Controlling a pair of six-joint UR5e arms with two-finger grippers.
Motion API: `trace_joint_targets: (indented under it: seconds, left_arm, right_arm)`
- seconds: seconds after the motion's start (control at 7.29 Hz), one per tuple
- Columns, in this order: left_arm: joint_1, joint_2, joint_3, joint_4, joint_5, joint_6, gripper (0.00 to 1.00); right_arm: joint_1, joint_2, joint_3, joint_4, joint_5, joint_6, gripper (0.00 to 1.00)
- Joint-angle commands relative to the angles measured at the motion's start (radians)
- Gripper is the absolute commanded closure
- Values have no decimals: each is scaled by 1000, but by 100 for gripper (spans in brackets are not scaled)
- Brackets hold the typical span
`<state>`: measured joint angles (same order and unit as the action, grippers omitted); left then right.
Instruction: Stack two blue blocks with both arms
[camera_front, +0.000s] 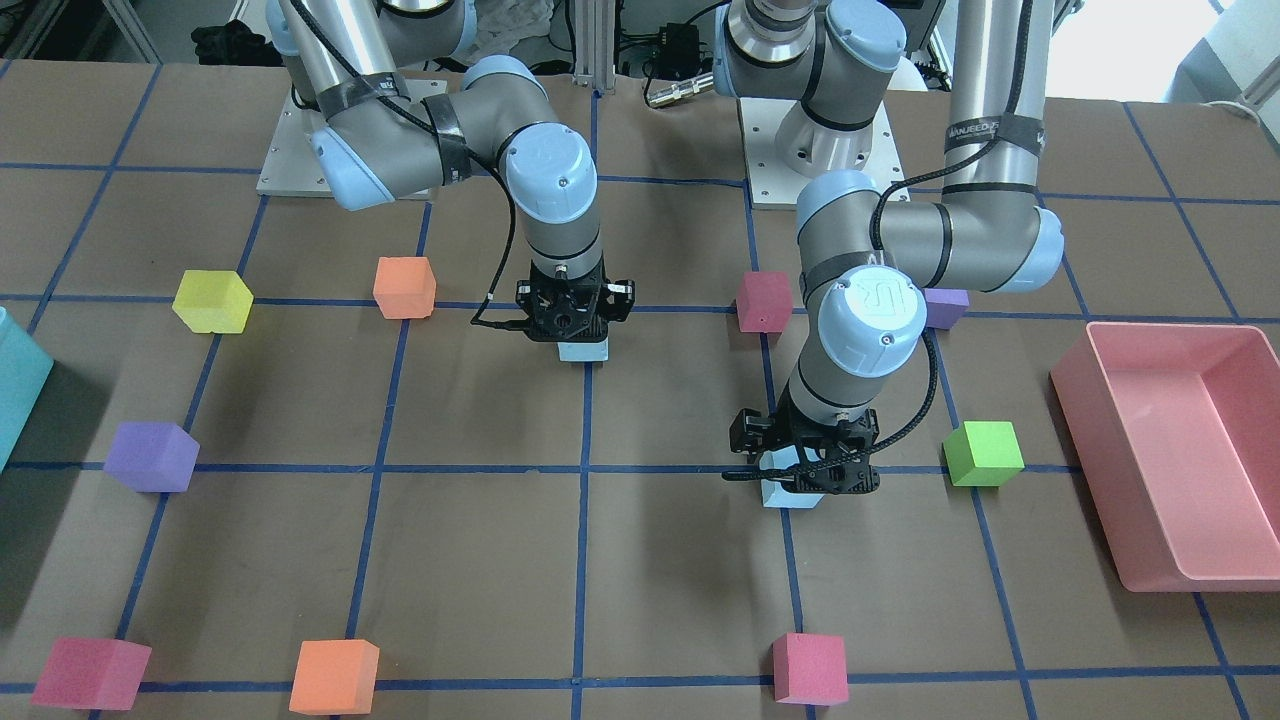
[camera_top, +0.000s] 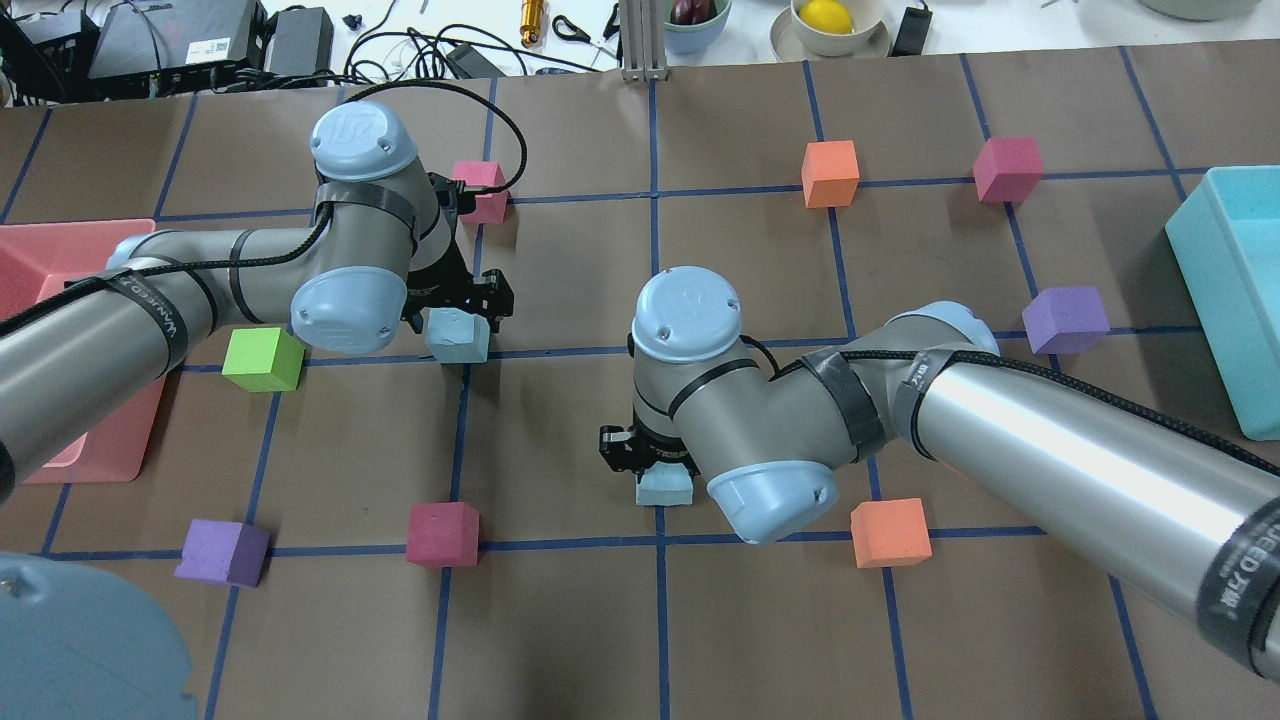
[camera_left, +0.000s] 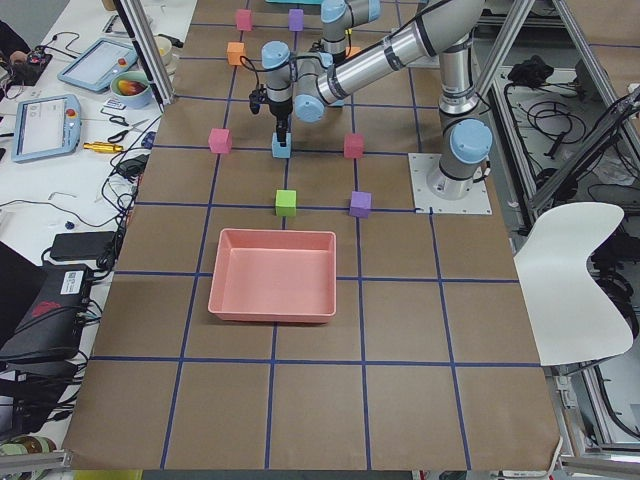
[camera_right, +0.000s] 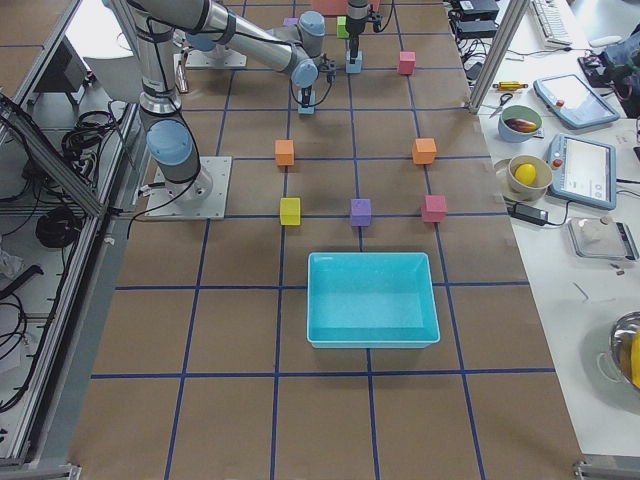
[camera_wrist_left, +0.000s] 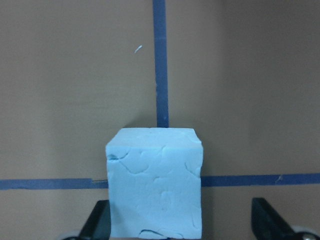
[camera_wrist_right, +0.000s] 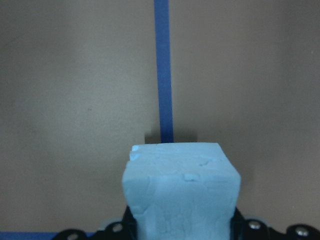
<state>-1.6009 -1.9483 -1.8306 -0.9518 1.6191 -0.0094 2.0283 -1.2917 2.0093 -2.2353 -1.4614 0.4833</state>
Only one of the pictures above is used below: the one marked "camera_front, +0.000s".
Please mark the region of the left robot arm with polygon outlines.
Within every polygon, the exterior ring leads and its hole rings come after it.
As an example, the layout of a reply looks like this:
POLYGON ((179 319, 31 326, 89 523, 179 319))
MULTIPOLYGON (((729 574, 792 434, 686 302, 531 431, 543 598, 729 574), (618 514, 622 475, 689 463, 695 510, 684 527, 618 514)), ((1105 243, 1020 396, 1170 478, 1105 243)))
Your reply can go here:
MULTIPOLYGON (((864 495, 870 456, 925 419, 940 383, 928 288, 1025 293, 1064 255, 1038 200, 1055 5, 963 1, 943 165, 879 190, 863 170, 810 179, 796 204, 809 332, 772 413, 744 409, 730 447, 799 495, 864 495)), ((878 1, 732 1, 718 10, 713 70, 731 97, 783 99, 822 129, 872 127, 905 51, 878 1)))

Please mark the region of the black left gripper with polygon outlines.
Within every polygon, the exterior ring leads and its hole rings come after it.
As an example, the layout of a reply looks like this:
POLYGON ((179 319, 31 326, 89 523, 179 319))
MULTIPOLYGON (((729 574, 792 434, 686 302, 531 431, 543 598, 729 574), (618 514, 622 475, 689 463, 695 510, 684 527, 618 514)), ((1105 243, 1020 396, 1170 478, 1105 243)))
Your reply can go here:
POLYGON ((795 489, 819 489, 827 495, 868 495, 881 487, 881 475, 870 465, 870 452, 879 434, 873 409, 855 420, 833 427, 813 421, 785 400, 777 413, 764 416, 750 407, 740 410, 730 427, 730 450, 754 457, 753 469, 728 473, 731 482, 790 478, 795 489), (778 470, 760 470, 762 454, 795 447, 799 462, 778 470))

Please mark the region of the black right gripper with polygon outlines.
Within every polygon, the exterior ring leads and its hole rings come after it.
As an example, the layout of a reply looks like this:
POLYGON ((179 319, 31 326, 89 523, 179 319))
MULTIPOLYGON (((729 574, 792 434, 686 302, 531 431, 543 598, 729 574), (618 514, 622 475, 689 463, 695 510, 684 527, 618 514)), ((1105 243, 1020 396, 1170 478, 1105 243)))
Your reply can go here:
POLYGON ((604 266, 568 279, 530 266, 517 283, 515 300, 525 313, 515 328, 534 342, 593 345, 607 340, 612 322, 625 322, 636 300, 634 281, 609 281, 604 266))

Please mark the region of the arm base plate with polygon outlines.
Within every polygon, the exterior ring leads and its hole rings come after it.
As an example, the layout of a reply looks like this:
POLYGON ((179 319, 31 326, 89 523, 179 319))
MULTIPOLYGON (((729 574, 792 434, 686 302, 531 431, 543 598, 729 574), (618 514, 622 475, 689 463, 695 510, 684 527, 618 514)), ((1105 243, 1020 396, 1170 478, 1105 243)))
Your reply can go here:
POLYGON ((352 127, 330 126, 303 100, 296 87, 285 95, 259 174, 261 195, 329 197, 356 211, 398 199, 429 199, 461 176, 442 163, 425 131, 399 131, 374 120, 374 111, 398 119, 376 100, 343 114, 342 120, 357 120, 352 127))
POLYGON ((904 178, 883 105, 869 126, 850 132, 818 126, 797 101, 744 97, 739 113, 755 209, 795 209, 803 188, 831 170, 860 170, 878 190, 904 178))

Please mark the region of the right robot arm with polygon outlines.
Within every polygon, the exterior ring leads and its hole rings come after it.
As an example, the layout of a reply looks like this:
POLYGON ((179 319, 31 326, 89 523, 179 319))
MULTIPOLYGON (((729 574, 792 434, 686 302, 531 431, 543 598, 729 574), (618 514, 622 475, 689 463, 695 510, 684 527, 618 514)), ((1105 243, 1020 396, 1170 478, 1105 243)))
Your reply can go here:
POLYGON ((498 329, 598 345, 630 314, 634 283, 605 274, 589 143, 557 119, 525 63, 485 56, 457 91, 411 99, 406 67, 472 44, 471 1, 271 1, 266 20, 302 106, 320 115, 310 143, 339 205, 356 211, 485 172, 531 250, 515 296, 524 316, 498 329))

